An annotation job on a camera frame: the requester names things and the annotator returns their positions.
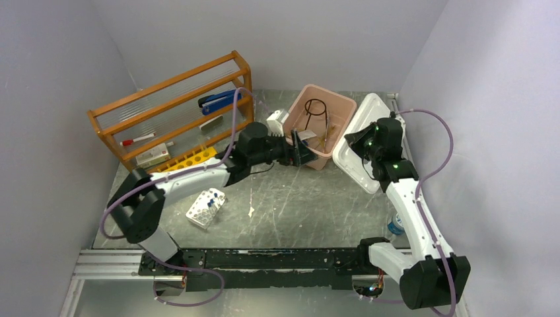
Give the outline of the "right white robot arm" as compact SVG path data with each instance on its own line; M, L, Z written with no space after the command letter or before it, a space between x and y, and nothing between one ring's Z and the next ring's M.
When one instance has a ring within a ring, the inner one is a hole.
M396 250L387 238L365 238L357 247L356 263L363 273L382 271L398 282L403 303L410 309L449 306L460 302L471 265L458 256L440 233L421 193L422 180L403 157L403 127L395 118L380 118L344 135L361 162L370 162L373 178L402 221L411 255Z

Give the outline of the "white wire gauze square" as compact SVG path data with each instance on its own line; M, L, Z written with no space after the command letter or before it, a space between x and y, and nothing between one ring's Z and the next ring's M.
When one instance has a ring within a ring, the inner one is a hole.
M299 139L304 141L304 140L307 140L307 139L317 137L317 135L312 130L306 129L304 131L299 131L298 132L298 137L299 137Z

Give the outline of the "white plastic bin lid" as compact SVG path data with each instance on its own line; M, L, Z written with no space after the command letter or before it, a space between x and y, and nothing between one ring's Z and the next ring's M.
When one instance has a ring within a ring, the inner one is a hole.
M390 116L391 109L376 93L365 96L333 150L333 161L364 191L375 194L380 183L373 178L375 123Z

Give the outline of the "pink plastic bin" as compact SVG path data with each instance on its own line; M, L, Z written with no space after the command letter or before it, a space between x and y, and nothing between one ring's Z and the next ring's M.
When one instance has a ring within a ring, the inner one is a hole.
M306 85L289 109L283 123L287 141L291 141L291 131L310 131L314 135L304 140L304 144L318 158L307 164L314 170L321 170L333 156L333 150L347 129L357 103L346 96L316 85Z

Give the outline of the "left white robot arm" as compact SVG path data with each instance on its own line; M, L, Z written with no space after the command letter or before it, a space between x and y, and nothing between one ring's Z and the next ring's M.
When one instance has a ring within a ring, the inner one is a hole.
M269 134L266 125L249 123L225 151L204 163L172 172L149 174L142 168L130 172L102 216L113 218L121 237L141 246L165 274L180 271L182 251L159 226L163 209L210 188L225 188L249 177L252 167L274 162L302 166L318 157L291 131L291 140Z

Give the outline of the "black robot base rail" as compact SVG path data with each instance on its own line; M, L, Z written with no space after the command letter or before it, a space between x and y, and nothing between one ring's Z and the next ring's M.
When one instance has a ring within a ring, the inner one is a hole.
M377 281L380 269L359 259L352 248L184 248L175 268L143 254L138 274L157 281L186 278L186 291L330 287L351 290L353 283Z

